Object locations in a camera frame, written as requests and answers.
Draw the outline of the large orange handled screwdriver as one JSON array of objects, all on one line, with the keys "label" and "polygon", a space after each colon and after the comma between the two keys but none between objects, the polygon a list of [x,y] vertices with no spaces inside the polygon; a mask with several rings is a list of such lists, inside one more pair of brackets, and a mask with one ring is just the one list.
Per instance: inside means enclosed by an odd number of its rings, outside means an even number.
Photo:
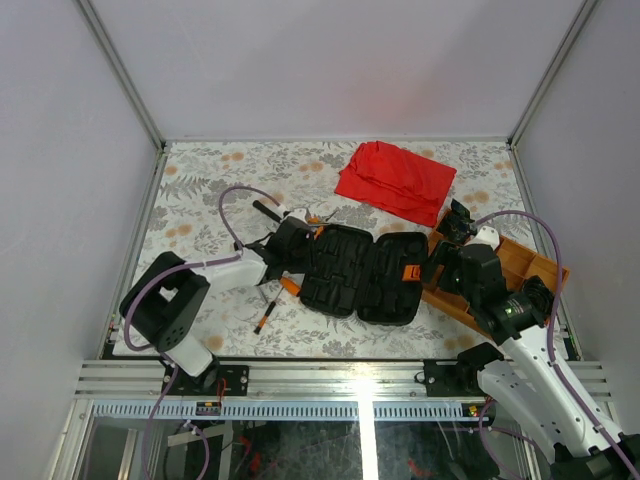
[{"label": "large orange handled screwdriver", "polygon": [[279,283],[292,296],[294,296],[294,297],[298,297],[299,296],[300,291],[301,291],[301,286],[298,285],[294,280],[292,280],[290,278],[287,278],[287,277],[281,277],[279,279]]}]

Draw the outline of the black plastic tool case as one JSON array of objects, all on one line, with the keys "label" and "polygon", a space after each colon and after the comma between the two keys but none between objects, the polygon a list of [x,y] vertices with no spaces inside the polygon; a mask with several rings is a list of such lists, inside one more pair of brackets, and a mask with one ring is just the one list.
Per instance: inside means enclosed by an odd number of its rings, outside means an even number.
[{"label": "black plastic tool case", "polygon": [[411,323],[422,297],[421,268],[428,259],[422,232],[392,232],[375,239],[344,225],[324,227],[314,240],[311,266],[299,298],[307,308],[371,325]]}]

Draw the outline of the small orange black screwdriver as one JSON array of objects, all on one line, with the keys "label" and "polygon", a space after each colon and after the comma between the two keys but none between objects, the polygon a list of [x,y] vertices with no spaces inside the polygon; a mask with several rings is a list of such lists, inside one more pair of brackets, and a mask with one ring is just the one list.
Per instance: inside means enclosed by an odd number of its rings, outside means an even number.
[{"label": "small orange black screwdriver", "polygon": [[262,331],[262,329],[264,328],[266,322],[268,321],[269,317],[271,316],[273,310],[275,309],[276,305],[277,305],[277,297],[274,298],[268,305],[266,311],[264,312],[263,316],[261,317],[261,319],[259,320],[257,326],[254,328],[254,334],[259,335]]}]

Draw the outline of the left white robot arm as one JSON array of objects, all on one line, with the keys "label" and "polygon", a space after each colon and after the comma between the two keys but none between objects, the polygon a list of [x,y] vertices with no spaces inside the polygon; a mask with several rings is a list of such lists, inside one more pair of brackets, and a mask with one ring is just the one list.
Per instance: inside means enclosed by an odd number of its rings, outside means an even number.
[{"label": "left white robot arm", "polygon": [[154,349],[184,372],[195,393],[212,392],[219,381],[216,358],[191,333],[204,300],[304,272],[313,238],[312,226],[289,215],[264,243],[240,246],[229,255],[189,263],[171,251],[162,253],[121,301],[126,346],[136,352]]}]

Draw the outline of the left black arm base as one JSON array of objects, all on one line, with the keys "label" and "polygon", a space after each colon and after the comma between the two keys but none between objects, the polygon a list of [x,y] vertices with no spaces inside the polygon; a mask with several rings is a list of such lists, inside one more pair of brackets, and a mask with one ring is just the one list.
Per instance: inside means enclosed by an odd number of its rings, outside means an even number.
[{"label": "left black arm base", "polygon": [[179,369],[168,394],[207,398],[244,397],[248,393],[249,374],[250,367],[239,364],[214,363],[197,377],[191,377]]}]

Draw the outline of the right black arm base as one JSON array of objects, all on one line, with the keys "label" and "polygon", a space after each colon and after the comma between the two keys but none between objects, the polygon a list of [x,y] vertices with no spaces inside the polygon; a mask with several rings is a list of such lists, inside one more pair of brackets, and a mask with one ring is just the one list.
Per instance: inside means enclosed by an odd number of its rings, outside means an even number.
[{"label": "right black arm base", "polygon": [[478,373],[494,361],[503,361],[503,354],[492,344],[482,343],[457,355],[454,360],[424,360],[423,380],[414,382],[425,387],[433,398],[480,397]]}]

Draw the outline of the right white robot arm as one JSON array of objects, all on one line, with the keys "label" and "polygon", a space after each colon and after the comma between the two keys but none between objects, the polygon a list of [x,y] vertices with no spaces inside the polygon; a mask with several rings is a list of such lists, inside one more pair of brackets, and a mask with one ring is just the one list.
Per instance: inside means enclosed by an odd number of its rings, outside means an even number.
[{"label": "right white robot arm", "polygon": [[457,356],[458,387],[501,405],[540,447],[553,478],[638,478],[639,437],[602,412],[556,353],[556,297],[539,277],[512,290],[491,246],[445,240],[431,252],[423,277],[461,296],[490,338]]}]

